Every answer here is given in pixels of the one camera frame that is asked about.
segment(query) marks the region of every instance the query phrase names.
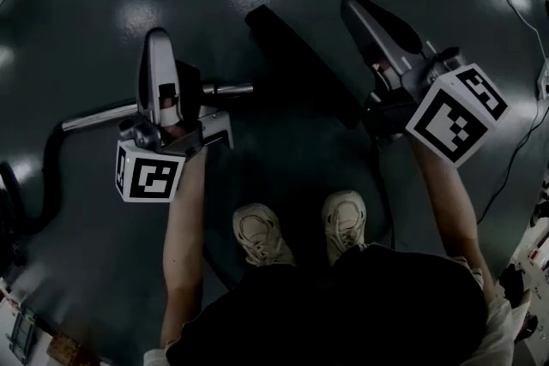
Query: white cube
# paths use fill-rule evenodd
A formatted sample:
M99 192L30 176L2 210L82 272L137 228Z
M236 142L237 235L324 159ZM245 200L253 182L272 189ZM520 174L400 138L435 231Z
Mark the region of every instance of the white cube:
M118 141L115 184L124 201L163 203L173 200L185 157L157 154Z
M480 148L509 109L480 67L469 64L437 78L406 130L460 166Z

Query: shoe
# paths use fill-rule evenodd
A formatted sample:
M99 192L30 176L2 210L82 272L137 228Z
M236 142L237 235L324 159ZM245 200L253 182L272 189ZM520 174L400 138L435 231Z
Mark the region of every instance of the shoe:
M329 265L357 244L364 244L366 206L358 192L340 191L324 202L322 210Z
M268 207L256 203L241 207L232 216L232 228L248 254L246 261L252 266L295 266L293 253L282 237L280 222Z

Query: forearm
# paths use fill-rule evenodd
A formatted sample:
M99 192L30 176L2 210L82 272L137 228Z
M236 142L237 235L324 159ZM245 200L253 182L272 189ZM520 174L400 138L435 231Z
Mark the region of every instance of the forearm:
M413 153L425 179L438 233L448 256L463 256L484 278L486 303L495 297L492 275L480 252L473 204L457 169L412 139Z
M185 164L170 205L164 244L167 306L161 344L176 339L202 299L203 203L206 149Z

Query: glossy floor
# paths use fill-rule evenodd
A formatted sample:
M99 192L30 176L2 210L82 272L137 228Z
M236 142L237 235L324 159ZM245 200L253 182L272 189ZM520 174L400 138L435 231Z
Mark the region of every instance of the glossy floor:
M178 59L197 66L204 79L248 81L272 69L244 24L248 11L266 3L364 99L373 78L339 17L339 1L7 0L0 10L0 152L25 187L29 211L40 204L41 152L49 130L74 113L134 94L142 39L151 27L165 27ZM373 1L436 48L459 45L512 104L504 126L461 168L481 212L536 112L541 55L535 36L505 0ZM541 0L515 2L545 40ZM361 129L348 131L306 105L236 111L232 123L235 150L213 147L208 159L206 226L210 251L233 277L244 263L232 239L231 214L250 201L279 214L305 264L322 260L319 213L332 190L358 190L368 209L369 237L386 241ZM112 126L66 141L62 212L29 240L29 265L16 285L66 333L114 363L138 364L160 333L167 207L120 200L113 184L116 139ZM532 135L481 227L482 249L495 272L506 266L537 200L546 140L544 129ZM387 148L382 162L397 248L441 253L407 143ZM222 292L214 281L208 276L210 299Z

